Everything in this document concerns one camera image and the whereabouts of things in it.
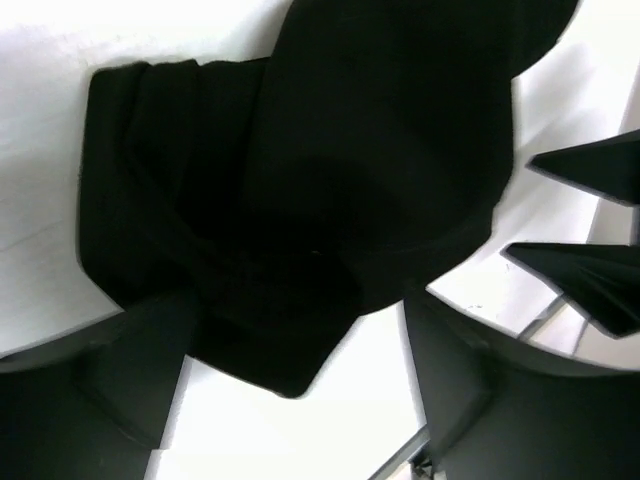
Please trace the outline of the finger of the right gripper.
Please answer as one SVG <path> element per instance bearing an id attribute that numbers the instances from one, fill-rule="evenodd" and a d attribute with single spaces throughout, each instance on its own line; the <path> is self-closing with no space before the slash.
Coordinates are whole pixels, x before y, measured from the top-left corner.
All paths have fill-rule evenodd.
<path id="1" fill-rule="evenodd" d="M 504 256 L 564 297 L 611 338 L 639 333 L 639 247 L 512 243 Z"/>
<path id="2" fill-rule="evenodd" d="M 535 155 L 528 168 L 623 205 L 639 204 L 639 131 Z"/>

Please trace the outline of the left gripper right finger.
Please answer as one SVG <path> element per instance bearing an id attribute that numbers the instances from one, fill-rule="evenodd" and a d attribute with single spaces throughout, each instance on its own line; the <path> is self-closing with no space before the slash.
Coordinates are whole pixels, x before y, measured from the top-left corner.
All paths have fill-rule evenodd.
<path id="1" fill-rule="evenodd" d="M 638 478 L 638 373 L 538 349 L 430 294 L 404 311 L 429 455 L 447 478 Z"/>

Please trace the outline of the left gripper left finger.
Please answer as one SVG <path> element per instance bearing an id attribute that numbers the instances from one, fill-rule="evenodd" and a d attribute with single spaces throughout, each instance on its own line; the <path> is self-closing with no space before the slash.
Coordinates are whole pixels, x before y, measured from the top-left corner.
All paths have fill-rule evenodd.
<path id="1" fill-rule="evenodd" d="M 198 315 L 172 293 L 2 357 L 2 478 L 144 478 Z"/>

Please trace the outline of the black skirt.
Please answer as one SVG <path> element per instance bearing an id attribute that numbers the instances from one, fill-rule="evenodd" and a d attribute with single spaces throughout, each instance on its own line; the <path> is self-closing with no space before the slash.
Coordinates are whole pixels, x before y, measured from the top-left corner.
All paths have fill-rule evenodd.
<path id="1" fill-rule="evenodd" d="M 196 292 L 193 357 L 302 395 L 355 320 L 490 237 L 512 81 L 573 1 L 295 1 L 270 56 L 88 91 L 78 243 L 123 308 Z"/>

